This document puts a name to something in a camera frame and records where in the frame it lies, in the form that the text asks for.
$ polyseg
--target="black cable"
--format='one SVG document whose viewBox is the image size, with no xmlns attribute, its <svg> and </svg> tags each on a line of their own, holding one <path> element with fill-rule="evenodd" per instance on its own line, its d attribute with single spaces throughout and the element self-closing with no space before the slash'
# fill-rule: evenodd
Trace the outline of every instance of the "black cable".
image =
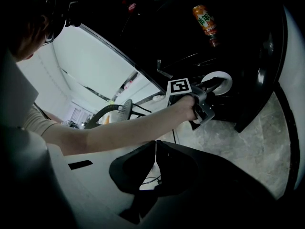
<svg viewBox="0 0 305 229">
<path fill-rule="evenodd" d="M 161 175 L 159 175 L 159 176 L 158 176 L 157 178 L 155 178 L 154 180 L 151 180 L 151 181 L 148 181 L 148 182 L 144 182 L 144 183 L 142 183 L 142 185 L 152 183 L 152 182 L 158 180 L 158 179 L 160 178 L 160 176 L 161 176 Z"/>
<path fill-rule="evenodd" d="M 146 116 L 145 114 L 141 114 L 141 113 L 135 112 L 135 111 L 133 111 L 133 110 L 132 110 L 132 115 Z"/>
<path fill-rule="evenodd" d="M 143 109 L 143 110 L 145 110 L 145 111 L 147 111 L 147 112 L 151 113 L 151 111 L 150 111 L 150 110 L 144 109 L 143 107 L 141 107 L 141 106 L 139 106 L 139 105 L 137 105 L 137 104 L 134 104 L 134 103 L 133 103 L 133 105 L 135 105 L 135 106 L 137 106 L 138 108 Z"/>
<path fill-rule="evenodd" d="M 175 132 L 173 132 L 173 140 L 176 143 Z"/>
</svg>

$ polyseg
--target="marble floor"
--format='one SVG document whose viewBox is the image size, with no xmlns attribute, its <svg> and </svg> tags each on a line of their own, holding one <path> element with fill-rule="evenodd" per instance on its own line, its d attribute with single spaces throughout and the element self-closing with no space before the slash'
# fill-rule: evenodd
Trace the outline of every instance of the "marble floor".
<svg viewBox="0 0 305 229">
<path fill-rule="evenodd" d="M 141 105 L 153 112 L 165 106 L 164 99 Z M 134 108 L 134 111 L 147 112 Z M 224 157 L 265 185 L 275 198 L 285 191 L 290 166 L 290 141 L 283 110 L 273 93 L 259 115 L 241 133 L 234 123 L 211 120 L 192 130 L 189 122 L 175 129 L 177 143 Z M 159 138 L 174 142 L 172 132 Z"/>
</svg>

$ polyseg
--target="black object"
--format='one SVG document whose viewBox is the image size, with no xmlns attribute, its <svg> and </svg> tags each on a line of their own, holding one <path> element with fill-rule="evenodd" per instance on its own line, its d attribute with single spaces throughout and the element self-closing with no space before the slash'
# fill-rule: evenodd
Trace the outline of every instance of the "black object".
<svg viewBox="0 0 305 229">
<path fill-rule="evenodd" d="M 208 94 L 219 87 L 224 80 L 224 78 L 213 77 L 211 80 L 201 82 L 196 86 L 202 88 Z"/>
<path fill-rule="evenodd" d="M 100 124 L 97 123 L 99 121 L 99 119 L 102 118 L 105 114 L 107 114 L 110 111 L 119 110 L 119 107 L 122 107 L 122 109 L 120 111 L 120 116 L 119 116 L 118 122 L 124 121 L 124 120 L 129 120 L 131 115 L 137 115 L 138 117 L 145 116 L 145 114 L 141 114 L 141 113 L 132 111 L 133 105 L 151 113 L 151 111 L 144 109 L 136 104 L 133 104 L 131 99 L 127 99 L 123 106 L 118 105 L 118 104 L 111 104 L 111 105 L 108 105 L 108 106 L 102 108 L 95 116 L 93 116 L 91 118 L 91 120 L 86 124 L 84 129 L 92 129 L 97 126 L 100 126 Z"/>
<path fill-rule="evenodd" d="M 50 24 L 48 25 L 49 41 L 52 42 L 62 31 L 68 12 L 68 8 L 65 6 L 62 0 L 34 0 L 33 12 L 39 15 L 45 15 L 49 18 Z"/>
<path fill-rule="evenodd" d="M 150 183 L 152 183 L 152 182 L 154 182 L 154 181 L 156 181 L 156 180 L 158 180 L 159 181 L 159 178 L 161 177 L 161 175 L 159 175 L 158 177 L 156 177 L 156 178 L 154 178 L 153 177 L 153 179 L 151 180 L 151 181 L 147 181 L 147 182 L 144 182 L 144 183 L 142 183 L 142 185 L 145 185 L 145 184 L 150 184 Z"/>
<path fill-rule="evenodd" d="M 283 68 L 287 47 L 287 22 L 281 4 L 270 5 L 268 30 L 262 34 L 257 63 L 259 69 L 244 99 L 243 109 L 235 130 L 241 132 L 250 124 L 269 100 Z"/>
<path fill-rule="evenodd" d="M 68 164 L 68 166 L 70 167 L 71 170 L 75 170 L 92 164 L 93 163 L 90 160 L 84 160 L 84 161 Z"/>
<path fill-rule="evenodd" d="M 152 191 L 139 191 L 155 155 L 162 183 Z M 120 216 L 138 224 L 139 215 L 146 215 L 141 223 L 144 228 L 158 228 L 160 223 L 192 228 L 202 222 L 203 215 L 212 222 L 219 213 L 218 224 L 228 223 L 225 220 L 235 215 L 256 223 L 274 209 L 275 200 L 267 189 L 231 162 L 173 143 L 151 141 L 114 160 L 109 173 L 122 192 L 135 195 L 130 209 Z"/>
<path fill-rule="evenodd" d="M 71 123 L 69 124 L 69 127 L 75 128 L 75 129 L 79 129 L 78 125 L 76 123 L 74 123 L 73 121 L 70 121 Z"/>
<path fill-rule="evenodd" d="M 216 89 L 220 84 L 224 81 L 224 79 L 215 77 L 207 82 L 207 87 L 205 85 L 201 85 L 204 89 L 206 89 L 209 95 L 214 95 L 212 90 Z M 196 118 L 200 121 L 199 125 L 192 125 L 192 129 L 196 129 L 200 125 L 205 125 L 208 121 L 210 121 L 215 116 L 215 112 L 212 110 L 212 107 L 206 103 L 207 93 L 202 88 L 191 84 L 191 92 L 187 93 L 194 97 L 195 104 L 193 106 L 193 111 Z M 180 95 L 171 95 L 169 101 L 171 104 L 174 104 L 180 98 L 182 98 L 184 94 Z"/>
</svg>

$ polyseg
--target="glasses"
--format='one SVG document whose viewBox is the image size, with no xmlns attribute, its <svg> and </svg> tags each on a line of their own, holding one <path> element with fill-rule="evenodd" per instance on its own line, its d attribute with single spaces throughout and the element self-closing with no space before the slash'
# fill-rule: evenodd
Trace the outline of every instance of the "glasses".
<svg viewBox="0 0 305 229">
<path fill-rule="evenodd" d="M 45 1 L 44 13 L 50 19 L 50 23 L 47 27 L 47 31 L 49 32 L 49 34 L 45 35 L 46 41 L 43 44 L 43 46 L 53 42 L 55 39 L 54 30 L 53 30 L 55 7 L 56 7 L 56 0 L 46 0 Z"/>
</svg>

